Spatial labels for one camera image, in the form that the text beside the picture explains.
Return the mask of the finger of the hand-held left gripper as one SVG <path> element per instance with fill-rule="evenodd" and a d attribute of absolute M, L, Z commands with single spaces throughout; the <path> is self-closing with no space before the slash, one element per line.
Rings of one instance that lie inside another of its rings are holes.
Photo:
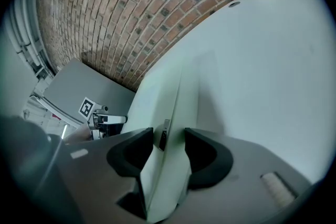
<path fill-rule="evenodd" d="M 127 122 L 127 116 L 98 114 L 98 123 L 105 125 L 124 124 Z"/>

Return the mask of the white ceiling pipes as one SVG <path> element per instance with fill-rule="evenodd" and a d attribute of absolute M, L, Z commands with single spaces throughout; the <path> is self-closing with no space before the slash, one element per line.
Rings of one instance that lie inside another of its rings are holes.
<path fill-rule="evenodd" d="M 37 0 L 12 0 L 4 14 L 4 26 L 24 65 L 37 78 L 53 79 L 55 73 L 40 32 Z"/>

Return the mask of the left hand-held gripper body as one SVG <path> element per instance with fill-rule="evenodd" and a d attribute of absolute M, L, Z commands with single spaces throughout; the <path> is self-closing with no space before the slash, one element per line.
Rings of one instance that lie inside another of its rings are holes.
<path fill-rule="evenodd" d="M 99 105 L 88 97 L 84 98 L 78 113 L 87 120 L 87 126 L 92 139 L 102 139 L 106 137 L 107 128 L 99 126 L 98 114 L 106 114 L 107 112 L 107 106 Z"/>

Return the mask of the person's left forearm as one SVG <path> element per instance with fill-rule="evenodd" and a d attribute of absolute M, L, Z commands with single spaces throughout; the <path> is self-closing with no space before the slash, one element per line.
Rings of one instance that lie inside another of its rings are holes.
<path fill-rule="evenodd" d="M 87 123 L 77 128 L 73 133 L 63 139 L 65 144 L 73 144 L 91 140 L 91 130 Z"/>

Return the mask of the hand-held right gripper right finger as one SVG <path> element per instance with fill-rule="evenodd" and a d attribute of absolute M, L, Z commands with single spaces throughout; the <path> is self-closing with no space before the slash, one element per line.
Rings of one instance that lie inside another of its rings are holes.
<path fill-rule="evenodd" d="M 314 186 L 258 144 L 186 128 L 187 195 L 167 224 L 285 224 Z"/>

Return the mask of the grey refrigerator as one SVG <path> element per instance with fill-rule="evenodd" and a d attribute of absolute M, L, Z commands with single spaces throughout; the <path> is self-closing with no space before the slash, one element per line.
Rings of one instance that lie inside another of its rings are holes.
<path fill-rule="evenodd" d="M 112 115 L 127 115 L 135 93 L 72 59 L 56 74 L 43 96 L 58 117 L 81 126 L 87 121 L 79 112 L 86 98 L 107 106 Z"/>

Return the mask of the pale green box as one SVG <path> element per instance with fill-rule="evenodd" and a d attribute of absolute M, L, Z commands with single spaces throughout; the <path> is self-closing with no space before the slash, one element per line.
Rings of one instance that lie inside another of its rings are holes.
<path fill-rule="evenodd" d="M 187 195 L 191 165 L 185 128 L 224 129 L 217 74 L 215 54 L 209 51 L 154 68 L 137 90 L 122 130 L 154 131 L 153 150 L 140 174 L 148 223 L 168 218 Z"/>

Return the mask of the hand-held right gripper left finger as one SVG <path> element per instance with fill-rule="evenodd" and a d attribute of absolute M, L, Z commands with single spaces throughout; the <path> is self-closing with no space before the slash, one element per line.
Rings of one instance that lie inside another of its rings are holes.
<path fill-rule="evenodd" d="M 101 140 L 59 142 L 56 164 L 80 224 L 148 224 L 140 174 L 153 150 L 153 129 Z"/>

